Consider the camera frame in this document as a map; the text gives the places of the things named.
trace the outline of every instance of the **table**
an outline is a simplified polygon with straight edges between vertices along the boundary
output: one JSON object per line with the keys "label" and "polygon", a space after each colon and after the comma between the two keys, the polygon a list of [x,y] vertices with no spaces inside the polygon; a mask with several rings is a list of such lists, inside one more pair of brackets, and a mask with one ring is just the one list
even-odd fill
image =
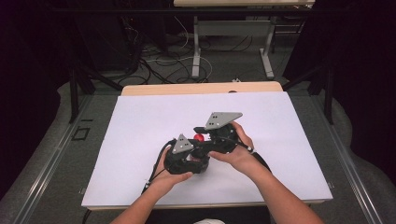
{"label": "table", "polygon": [[[277,82],[238,82],[125,87],[81,205],[126,208],[140,195],[164,143],[180,133],[193,137],[210,112],[237,109],[244,114],[237,121],[286,187],[306,203],[332,199],[288,94]],[[247,177],[211,160],[205,173],[176,185],[155,208],[264,204]]]}
{"label": "table", "polygon": [[[176,7],[275,7],[313,5],[315,0],[175,0]],[[268,58],[269,48],[276,25],[276,17],[269,21],[199,21],[194,17],[194,58],[191,77],[199,77],[201,49],[200,35],[257,35],[266,36],[264,48],[260,49],[262,64],[268,79],[274,79],[274,72]]]}

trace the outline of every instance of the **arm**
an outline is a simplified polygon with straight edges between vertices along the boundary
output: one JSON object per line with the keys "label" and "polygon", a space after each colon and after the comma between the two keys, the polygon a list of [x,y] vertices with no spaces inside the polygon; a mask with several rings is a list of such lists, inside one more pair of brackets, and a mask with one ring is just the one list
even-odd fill
{"label": "arm", "polygon": [[[253,147],[253,142],[243,128],[236,122],[233,126],[241,141]],[[238,146],[229,154],[212,151],[209,155],[219,161],[230,163],[256,184],[276,223],[323,223],[314,211],[289,191],[245,148]]]}
{"label": "arm", "polygon": [[162,154],[156,174],[157,177],[152,181],[148,189],[134,201],[124,212],[122,212],[112,224],[123,223],[145,223],[151,213],[155,203],[161,199],[163,195],[169,192],[172,187],[192,176],[188,172],[181,175],[171,175],[168,171],[163,170],[163,160],[166,155],[166,150]]}

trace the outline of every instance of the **person's left hand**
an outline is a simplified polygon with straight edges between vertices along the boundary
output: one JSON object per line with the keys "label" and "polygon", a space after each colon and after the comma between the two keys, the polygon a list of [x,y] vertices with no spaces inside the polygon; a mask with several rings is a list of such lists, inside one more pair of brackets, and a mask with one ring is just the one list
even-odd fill
{"label": "person's left hand", "polygon": [[163,195],[168,193],[175,184],[178,184],[182,181],[185,181],[192,177],[192,172],[187,172],[181,175],[171,175],[166,169],[164,169],[163,161],[165,160],[165,156],[169,147],[163,151],[161,155],[160,161],[157,166],[157,170],[155,171],[156,176],[151,185],[146,190],[150,192],[150,194],[155,194],[158,199],[160,199]]}

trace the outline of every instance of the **red object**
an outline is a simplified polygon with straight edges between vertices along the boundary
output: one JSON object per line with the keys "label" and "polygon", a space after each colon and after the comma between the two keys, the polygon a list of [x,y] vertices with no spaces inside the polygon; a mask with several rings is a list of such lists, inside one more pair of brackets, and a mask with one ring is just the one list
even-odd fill
{"label": "red object", "polygon": [[200,133],[196,134],[196,135],[194,136],[194,139],[196,139],[196,140],[198,140],[198,141],[200,141],[200,142],[204,142],[204,141],[205,141],[204,136],[201,135]]}

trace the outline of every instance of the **white tabletop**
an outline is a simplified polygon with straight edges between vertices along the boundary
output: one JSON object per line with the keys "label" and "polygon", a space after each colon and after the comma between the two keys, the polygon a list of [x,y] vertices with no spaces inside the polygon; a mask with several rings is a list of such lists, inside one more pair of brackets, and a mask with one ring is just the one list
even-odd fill
{"label": "white tabletop", "polygon": [[[82,206],[123,208],[139,197],[162,146],[192,138],[212,112],[242,112],[237,121],[273,174],[305,202],[332,199],[286,92],[120,96]],[[230,165],[210,160],[205,173],[176,185],[156,207],[262,204],[256,186]]]}
{"label": "white tabletop", "polygon": [[175,0],[176,7],[262,7],[313,5],[315,0]]}

